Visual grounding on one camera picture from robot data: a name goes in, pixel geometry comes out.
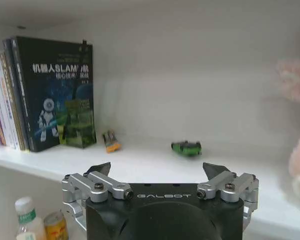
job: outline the toy car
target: toy car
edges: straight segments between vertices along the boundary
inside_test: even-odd
[[[195,156],[201,154],[201,144],[197,142],[173,142],[171,143],[171,148],[173,151],[182,154],[184,156]]]

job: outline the white shelf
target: white shelf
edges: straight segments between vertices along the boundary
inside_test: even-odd
[[[225,165],[260,180],[259,208],[248,231],[283,239],[300,239],[300,203],[291,190],[283,157],[290,149],[202,142],[203,155],[184,158],[171,151],[170,142],[123,138],[123,149],[106,153],[103,145],[84,150],[56,146],[40,153],[20,152],[0,146],[0,166],[61,181],[65,174],[84,173],[90,166],[111,162],[109,176],[129,183],[200,183],[207,181],[203,161]]]
[[[151,0],[0,0],[0,24],[49,28]]]

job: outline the screw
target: screw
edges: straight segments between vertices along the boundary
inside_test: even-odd
[[[198,197],[198,199],[202,200],[206,197],[206,193],[204,191],[197,191],[196,196]]]
[[[104,188],[104,184],[102,182],[97,182],[96,184],[94,184],[95,190],[101,190],[103,188]]]
[[[233,184],[233,183],[227,183],[226,185],[225,185],[225,189],[227,189],[227,190],[235,190],[235,185]]]
[[[124,198],[125,199],[132,199],[134,197],[134,191],[126,191],[125,194],[124,194]]]

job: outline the white wall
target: white wall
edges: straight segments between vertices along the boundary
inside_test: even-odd
[[[300,0],[165,0],[37,36],[93,43],[101,130],[267,146],[300,136],[300,105],[275,72],[300,57]]]

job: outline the can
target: can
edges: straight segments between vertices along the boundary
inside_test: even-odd
[[[68,240],[67,223],[61,211],[50,213],[44,218],[47,240]]]

